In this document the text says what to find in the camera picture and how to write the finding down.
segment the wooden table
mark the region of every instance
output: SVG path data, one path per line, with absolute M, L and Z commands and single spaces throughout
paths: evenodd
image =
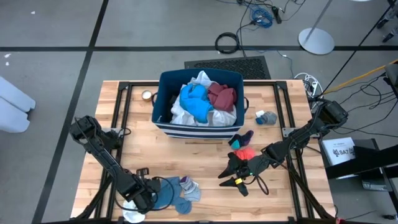
M 292 111 L 297 127 L 301 127 L 311 119 L 303 83 L 300 80 L 287 80 Z M 96 109 L 95 118 L 102 127 L 110 127 L 116 101 L 118 81 L 105 81 Z M 231 148 L 227 141 L 177 139 L 167 137 L 151 121 L 152 105 L 141 99 L 144 90 L 157 91 L 157 86 L 135 86 L 132 89 L 131 104 L 127 127 L 131 135 L 125 137 L 121 165 L 131 169 L 148 167 L 150 176 L 183 177 L 189 175 L 199 183 L 201 200 L 193 202 L 192 211 L 188 215 L 179 215 L 173 206 L 159 212 L 149 212 L 147 221 L 286 221 L 288 216 L 295 216 L 289 175 L 281 166 L 268 168 L 261 174 L 269 187 L 269 195 L 264 195 L 257 183 L 248 185 L 249 195 L 243 197 L 236 188 L 219 187 L 225 179 L 217 176 L 225 169 Z M 255 123 L 255 111 L 277 112 L 274 92 L 271 86 L 245 86 L 244 95 L 250 101 L 245 115 L 244 126 L 239 133 L 254 131 L 250 146 L 259 154 L 260 149 L 282 139 L 279 122 L 274 126 L 259 126 Z M 289 120 L 285 111 L 283 93 L 280 91 L 285 123 Z M 124 101 L 121 102 L 118 126 L 121 125 Z M 316 140 L 308 145 L 319 149 Z M 303 162 L 307 174 L 308 186 L 314 196 L 332 215 L 335 214 L 328 179 L 319 153 L 305 149 Z M 101 179 L 102 167 L 91 154 L 86 154 L 81 171 L 78 190 L 71 217 L 77 216 L 89 204 L 97 192 Z M 305 202 L 299 190 L 303 216 L 307 216 Z M 122 204 L 122 197 L 116 198 Z M 108 199 L 104 199 L 103 210 Z M 122 215 L 121 210 L 114 206 L 113 219 Z

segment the red cloth piece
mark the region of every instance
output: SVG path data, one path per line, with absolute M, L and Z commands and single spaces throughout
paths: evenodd
M 246 148 L 241 149 L 241 150 L 236 150 L 236 151 L 234 151 L 234 153 L 235 153 L 235 155 L 237 155 L 242 160 L 244 160 L 244 159 L 250 160 L 256 154 L 254 152 L 254 149 L 252 149 L 252 147 L 246 147 Z
M 233 105 L 236 101 L 234 88 L 213 83 L 208 89 L 208 97 L 214 108 L 228 112 L 233 111 Z

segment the blue and white striped basket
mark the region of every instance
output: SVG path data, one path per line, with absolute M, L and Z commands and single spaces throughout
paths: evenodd
M 187 84 L 191 78 L 196 78 L 200 71 L 205 71 L 210 80 L 220 85 L 228 85 L 236 91 L 236 122 L 232 126 L 225 127 L 200 127 L 181 124 L 170 124 L 166 120 L 169 112 L 168 104 L 173 95 L 178 95 L 183 84 Z M 191 68 L 164 72 L 160 76 L 157 98 L 154 103 L 152 122 L 165 134 L 175 138 L 191 139 L 231 139 L 244 124 L 244 114 L 249 108 L 249 101 L 244 97 L 243 78 L 236 72 L 211 68 Z

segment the blue cloth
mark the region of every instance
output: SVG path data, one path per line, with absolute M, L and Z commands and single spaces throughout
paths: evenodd
M 192 209 L 192 203 L 188 200 L 185 200 L 184 198 L 180 197 L 182 188 L 180 185 L 180 178 L 179 177 L 169 177 L 166 178 L 170 184 L 162 180 L 161 185 L 160 185 L 160 192 L 157 193 L 157 196 L 159 197 L 156 201 L 156 196 L 154 196 L 154 200 L 156 201 L 155 203 L 155 209 L 162 208 L 170 203 L 170 200 L 172 199 L 173 195 L 173 189 L 174 189 L 174 197 L 172 200 L 171 205 L 175 206 L 175 210 L 180 213 L 180 214 L 188 214 L 191 212 Z
M 207 98 L 207 89 L 203 85 L 189 84 L 180 92 L 180 106 L 192 114 L 199 123 L 207 123 L 207 114 L 213 106 Z

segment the black cord coil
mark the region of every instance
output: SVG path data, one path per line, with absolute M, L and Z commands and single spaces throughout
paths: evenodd
M 235 48 L 234 48 L 233 50 L 221 50 L 221 49 L 220 49 L 220 47 L 219 47 L 219 45 L 218 45 L 218 41 L 220 41 L 220 39 L 223 38 L 223 37 L 230 37 L 230 38 L 232 38 L 232 39 L 235 40 L 236 45 L 235 45 Z M 239 40 L 238 40 L 238 37 L 237 37 L 235 34 L 231 33 L 231 32 L 222 33 L 222 34 L 220 34 L 220 35 L 217 37 L 216 43 L 215 43 L 215 47 L 216 47 L 216 50 L 219 51 L 219 52 L 222 53 L 222 54 L 233 54 L 233 53 L 235 53 L 235 52 L 237 52 L 237 51 L 239 50 Z

